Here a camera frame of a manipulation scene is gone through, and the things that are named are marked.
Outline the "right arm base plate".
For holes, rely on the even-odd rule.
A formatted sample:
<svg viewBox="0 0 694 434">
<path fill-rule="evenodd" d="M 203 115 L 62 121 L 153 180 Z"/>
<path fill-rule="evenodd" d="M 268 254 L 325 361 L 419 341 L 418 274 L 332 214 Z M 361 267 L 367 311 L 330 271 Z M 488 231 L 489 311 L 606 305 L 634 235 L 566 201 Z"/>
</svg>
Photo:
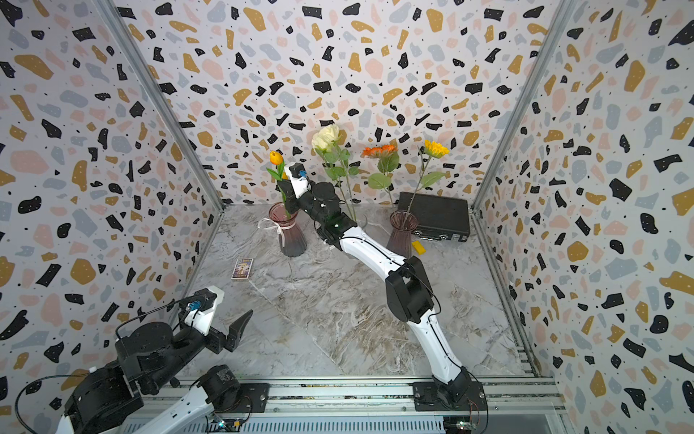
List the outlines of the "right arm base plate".
<svg viewBox="0 0 694 434">
<path fill-rule="evenodd" d="M 485 412 L 488 409 L 482 383 L 472 381 L 462 389 L 431 381 L 412 384 L 417 412 Z"/>
</svg>

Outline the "orange tulip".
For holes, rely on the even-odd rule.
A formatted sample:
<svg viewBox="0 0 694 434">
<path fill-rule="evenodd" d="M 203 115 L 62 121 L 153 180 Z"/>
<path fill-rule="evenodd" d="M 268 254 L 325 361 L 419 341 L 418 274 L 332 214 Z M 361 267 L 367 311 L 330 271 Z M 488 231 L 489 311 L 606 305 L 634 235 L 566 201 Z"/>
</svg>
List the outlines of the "orange tulip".
<svg viewBox="0 0 694 434">
<path fill-rule="evenodd" d="M 269 153 L 269 162 L 273 168 L 268 168 L 267 171 L 270 173 L 271 177 L 277 183 L 277 190 L 280 192 L 282 197 L 282 203 L 287 202 L 287 196 L 281 187 L 281 182 L 287 180 L 287 175 L 285 173 L 285 162 L 284 157 L 278 151 L 271 151 Z"/>
</svg>

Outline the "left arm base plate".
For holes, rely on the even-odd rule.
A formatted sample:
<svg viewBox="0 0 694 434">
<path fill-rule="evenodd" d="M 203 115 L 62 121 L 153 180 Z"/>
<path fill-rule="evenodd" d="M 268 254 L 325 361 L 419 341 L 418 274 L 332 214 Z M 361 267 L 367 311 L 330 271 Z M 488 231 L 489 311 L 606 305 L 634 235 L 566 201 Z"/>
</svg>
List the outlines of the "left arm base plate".
<svg viewBox="0 0 694 434">
<path fill-rule="evenodd" d="M 236 385 L 196 385 L 205 395 L 205 402 L 217 413 L 264 413 L 269 399 L 269 383 Z"/>
</svg>

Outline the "orange gerbera flower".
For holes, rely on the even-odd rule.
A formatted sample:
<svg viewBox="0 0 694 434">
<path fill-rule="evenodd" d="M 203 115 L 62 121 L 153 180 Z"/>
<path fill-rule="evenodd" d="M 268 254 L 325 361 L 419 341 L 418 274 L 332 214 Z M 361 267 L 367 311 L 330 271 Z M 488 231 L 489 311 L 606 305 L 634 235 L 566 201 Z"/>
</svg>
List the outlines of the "orange gerbera flower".
<svg viewBox="0 0 694 434">
<path fill-rule="evenodd" d="M 369 175 L 367 184 L 373 190 L 381 190 L 388 194 L 390 204 L 395 204 L 392 195 L 392 177 L 399 167 L 399 153 L 395 145 L 374 146 L 365 148 L 361 156 L 377 160 L 377 172 Z"/>
</svg>

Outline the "yellow sunflower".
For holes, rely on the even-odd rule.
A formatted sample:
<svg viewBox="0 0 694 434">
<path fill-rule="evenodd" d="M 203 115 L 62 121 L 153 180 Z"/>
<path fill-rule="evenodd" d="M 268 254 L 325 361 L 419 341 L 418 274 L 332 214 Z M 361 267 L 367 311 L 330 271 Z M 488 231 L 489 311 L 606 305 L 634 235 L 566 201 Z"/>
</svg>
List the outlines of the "yellow sunflower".
<svg viewBox="0 0 694 434">
<path fill-rule="evenodd" d="M 438 181 L 444 177 L 444 173 L 441 171 L 435 171 L 430 169 L 430 164 L 435 160 L 440 160 L 450 154 L 451 149 L 447 146 L 442 145 L 434 140 L 425 140 L 424 146 L 419 152 L 420 156 L 420 170 L 419 179 L 417 179 L 417 184 L 410 198 L 410 203 L 406 209 L 405 214 L 405 224 L 408 231 L 413 231 L 417 227 L 417 218 L 412 213 L 413 204 L 415 202 L 416 196 L 420 190 L 426 189 L 433 186 Z"/>
</svg>

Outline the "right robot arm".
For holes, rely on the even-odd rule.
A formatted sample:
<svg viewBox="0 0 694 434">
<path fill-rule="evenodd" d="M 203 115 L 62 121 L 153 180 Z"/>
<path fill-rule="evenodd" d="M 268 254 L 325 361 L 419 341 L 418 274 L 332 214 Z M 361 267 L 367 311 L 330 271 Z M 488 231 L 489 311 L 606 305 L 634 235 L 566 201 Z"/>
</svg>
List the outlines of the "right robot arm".
<svg viewBox="0 0 694 434">
<path fill-rule="evenodd" d="M 448 408 L 459 404 L 470 391 L 472 377 L 439 324 L 440 304 L 421 260 L 390 251 L 365 233 L 342 210 L 332 184 L 301 177 L 282 179 L 278 188 L 288 210 L 306 213 L 326 244 L 353 256 L 384 281 L 390 311 L 408 325 L 428 359 L 437 398 Z"/>
</svg>

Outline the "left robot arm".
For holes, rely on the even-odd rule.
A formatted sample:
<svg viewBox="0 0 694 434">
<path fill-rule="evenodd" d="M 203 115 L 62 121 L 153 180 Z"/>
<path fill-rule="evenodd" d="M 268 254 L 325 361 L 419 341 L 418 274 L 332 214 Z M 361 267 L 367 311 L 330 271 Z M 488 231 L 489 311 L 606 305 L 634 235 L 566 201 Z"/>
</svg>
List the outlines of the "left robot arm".
<svg viewBox="0 0 694 434">
<path fill-rule="evenodd" d="M 141 325 L 116 343 L 117 360 L 89 373 L 65 404 L 59 433 L 106 433 L 144 407 L 144 398 L 159 394 L 188 363 L 208 349 L 233 352 L 253 312 L 238 318 L 223 334 L 200 328 L 204 316 L 194 311 L 192 323 L 178 332 L 163 322 Z M 241 408 L 240 383 L 227 365 L 215 365 L 196 380 L 168 410 L 140 430 L 174 433 L 202 416 Z"/>
</svg>

